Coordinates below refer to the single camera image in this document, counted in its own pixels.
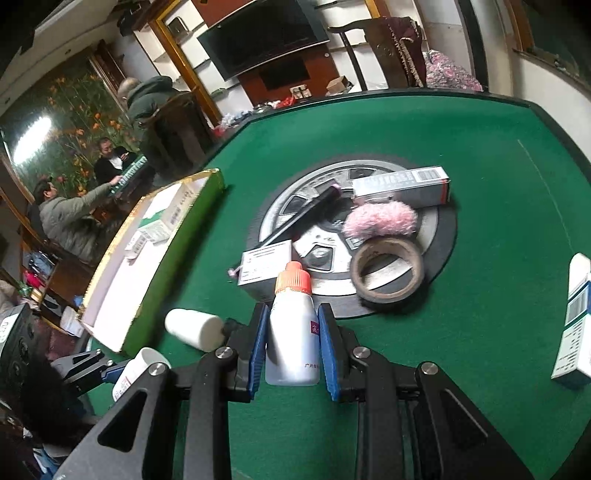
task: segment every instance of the wall-mounted tv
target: wall-mounted tv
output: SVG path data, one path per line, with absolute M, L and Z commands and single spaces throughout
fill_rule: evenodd
M 309 0 L 254 0 L 199 36 L 225 80 L 328 40 Z

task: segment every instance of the floral wallpaper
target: floral wallpaper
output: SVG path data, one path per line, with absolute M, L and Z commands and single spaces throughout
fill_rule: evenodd
M 137 151 L 127 117 L 85 57 L 46 74 L 2 115 L 0 128 L 12 166 L 31 192 L 50 176 L 61 196 L 94 188 L 101 137 Z

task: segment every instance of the barcode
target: barcode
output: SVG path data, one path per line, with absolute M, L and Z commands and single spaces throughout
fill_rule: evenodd
M 566 307 L 566 322 L 568 325 L 575 318 L 587 310 L 587 292 L 589 287 L 585 287 L 575 298 L 573 298 Z
M 435 170 L 435 168 L 430 168 L 428 170 L 413 171 L 413 174 L 416 181 L 429 181 L 441 178 L 439 176 L 439 172 Z
M 170 224 L 175 226 L 178 222 L 179 217 L 181 216 L 182 210 L 179 207 L 176 207 L 172 217 L 170 218 Z

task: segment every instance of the ceiling light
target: ceiling light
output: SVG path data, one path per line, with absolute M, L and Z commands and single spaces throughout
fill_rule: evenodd
M 43 146 L 49 130 L 51 130 L 51 118 L 42 116 L 36 120 L 18 141 L 14 151 L 14 164 L 20 165 L 29 160 Z

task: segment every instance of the green felt table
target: green felt table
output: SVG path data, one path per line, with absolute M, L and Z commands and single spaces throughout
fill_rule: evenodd
M 251 121 L 208 165 L 221 169 L 229 190 L 163 312 L 182 307 L 247 322 L 255 301 L 226 270 L 269 193 L 314 163 L 363 152 L 441 165 L 457 204 L 457 240 L 424 304 L 342 324 L 392 362 L 441 365 L 534 476 L 551 478 L 591 418 L 591 388 L 550 379 L 569 261 L 591 254 L 583 213 L 591 187 L 576 149 L 565 147 L 572 143 L 534 110 L 477 96 L 386 93 Z M 167 333 L 153 346 L 174 367 L 200 357 Z M 110 390 L 90 394 L 97 413 L 112 404 Z M 262 381 L 253 403 L 230 405 L 229 422 L 237 478 L 353 478 L 356 407 L 332 403 L 323 380 L 301 388 Z

